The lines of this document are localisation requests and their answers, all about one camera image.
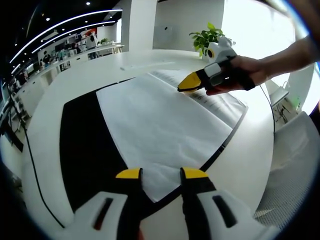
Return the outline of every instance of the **person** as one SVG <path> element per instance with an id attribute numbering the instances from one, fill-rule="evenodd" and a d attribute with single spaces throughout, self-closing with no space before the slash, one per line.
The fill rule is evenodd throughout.
<path id="1" fill-rule="evenodd" d="M 40 59 L 40 71 L 43 70 L 45 68 L 45 63 L 42 60 L 42 58 Z"/>
<path id="2" fill-rule="evenodd" d="M 45 66 L 48 66 L 51 60 L 51 56 L 47 53 L 47 51 L 44 51 L 44 57 L 43 57 L 43 62 Z"/>
<path id="3" fill-rule="evenodd" d="M 287 49 L 263 59 L 236 56 L 231 60 L 231 65 L 247 71 L 255 86 L 259 86 L 273 77 L 303 69 L 319 60 L 318 49 L 307 36 L 294 42 Z M 225 82 L 207 90 L 206 94 L 211 96 L 241 89 L 242 86 L 236 81 Z M 320 104 L 310 117 L 320 133 Z"/>
<path id="4" fill-rule="evenodd" d="M 89 37 L 85 41 L 86 49 L 91 50 L 91 49 L 96 48 L 97 42 L 98 42 L 97 38 L 92 34 L 92 32 L 90 32 Z M 91 60 L 95 59 L 96 57 L 97 57 L 96 52 L 89 53 L 89 58 Z"/>

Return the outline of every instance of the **ceiling light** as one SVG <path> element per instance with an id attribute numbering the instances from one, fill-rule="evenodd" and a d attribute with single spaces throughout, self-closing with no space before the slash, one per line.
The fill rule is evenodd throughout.
<path id="1" fill-rule="evenodd" d="M 20 67 L 20 63 L 18 64 L 18 66 L 16 66 L 13 70 L 12 70 L 12 72 L 11 72 L 11 74 L 13 74 L 19 67 Z"/>
<path id="2" fill-rule="evenodd" d="M 42 44 L 41 46 L 39 46 L 37 49 L 33 50 L 33 51 L 32 51 L 32 54 L 34 54 L 36 51 L 40 50 L 42 47 L 44 47 L 44 46 L 47 45 L 48 43 L 50 43 L 50 42 L 52 42 L 52 41 L 54 41 L 54 40 L 56 40 L 56 39 L 58 39 L 58 38 L 60 38 L 60 37 L 62 37 L 62 36 L 64 36 L 64 35 L 69 34 L 69 36 L 70 36 L 71 33 L 74 32 L 74 31 L 78 31 L 78 30 L 80 30 L 80 29 L 89 28 L 89 27 L 92 27 L 92 26 L 94 26 L 94 25 L 112 24 L 112 23 L 115 23 L 115 22 L 116 22 L 116 21 L 104 21 L 104 22 L 99 22 L 99 23 L 94 23 L 94 24 L 90 24 L 90 25 L 78 27 L 78 28 L 76 28 L 76 29 L 67 31 L 67 32 L 65 32 L 65 33 L 60 34 L 59 36 L 56 36 L 56 37 L 52 38 L 52 39 L 49 40 L 49 41 L 46 41 L 44 44 Z"/>
<path id="3" fill-rule="evenodd" d="M 69 21 L 72 21 L 72 20 L 75 20 L 75 19 L 78 19 L 78 18 L 82 18 L 82 17 L 85 17 L 85 16 L 89 16 L 89 15 L 93 15 L 93 14 L 102 14 L 102 13 L 109 13 L 109 12 L 122 12 L 123 10 L 122 9 L 111 9 L 111 10 L 101 10 L 101 11 L 94 11 L 94 12 L 89 12 L 89 13 L 85 13 L 85 14 L 82 14 L 82 15 L 79 15 L 79 16 L 74 16 L 72 18 L 69 18 L 67 20 L 64 20 L 60 23 L 57 23 L 56 25 L 53 25 L 52 27 L 49 27 L 47 30 L 43 31 L 42 33 L 40 33 L 39 35 L 35 36 L 31 41 L 29 41 L 26 45 L 24 45 L 23 48 L 21 48 L 15 55 L 14 57 L 10 60 L 9 63 L 12 63 L 13 60 L 16 59 L 17 56 L 19 56 L 23 50 L 25 50 L 30 44 L 32 44 L 36 39 L 38 39 L 39 37 L 41 37 L 42 35 L 46 34 L 47 32 L 51 31 L 52 29 L 55 29 L 56 27 L 62 25 L 62 24 L 65 24 Z"/>

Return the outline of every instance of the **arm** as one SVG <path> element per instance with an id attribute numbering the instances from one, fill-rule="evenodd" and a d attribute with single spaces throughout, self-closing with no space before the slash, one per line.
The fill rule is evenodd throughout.
<path id="1" fill-rule="evenodd" d="M 237 56 L 231 61 L 231 64 L 235 68 L 249 72 L 250 78 L 258 86 L 268 79 L 300 70 L 314 63 L 318 59 L 317 52 L 310 38 L 306 37 L 296 41 L 287 49 L 263 59 Z M 215 95 L 241 89 L 243 88 L 238 82 L 226 82 L 208 90 L 206 94 Z"/>
<path id="2" fill-rule="evenodd" d="M 308 37 L 294 42 L 287 49 L 261 59 L 266 76 L 273 78 L 314 63 L 317 60 L 315 51 L 317 49 L 313 49 L 313 43 Z"/>

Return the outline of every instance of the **black mat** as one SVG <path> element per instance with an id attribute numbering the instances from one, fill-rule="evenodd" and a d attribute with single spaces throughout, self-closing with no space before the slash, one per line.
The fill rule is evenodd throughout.
<path id="1" fill-rule="evenodd" d="M 108 130 L 96 91 L 67 102 L 62 113 L 60 164 L 64 187 L 73 212 L 101 191 L 117 193 L 115 176 L 127 169 Z M 245 113 L 231 135 L 201 170 L 206 171 L 218 158 L 244 115 Z M 140 196 L 144 206 L 142 217 L 155 213 L 179 195 L 178 187 L 159 202 L 153 203 L 143 192 Z"/>

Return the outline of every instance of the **potted plant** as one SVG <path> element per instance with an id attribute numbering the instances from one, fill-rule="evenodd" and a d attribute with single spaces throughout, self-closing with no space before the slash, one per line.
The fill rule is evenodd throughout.
<path id="1" fill-rule="evenodd" d="M 224 37 L 224 33 L 221 29 L 215 28 L 215 26 L 208 22 L 208 31 L 203 30 L 202 32 L 191 32 L 189 36 L 194 39 L 193 46 L 196 51 L 200 51 L 200 57 L 202 55 L 206 56 L 209 43 L 218 43 L 218 37 Z"/>
<path id="2" fill-rule="evenodd" d="M 101 44 L 103 45 L 103 44 L 105 44 L 105 43 L 107 43 L 108 42 L 108 38 L 103 38 L 103 39 L 101 39 Z"/>

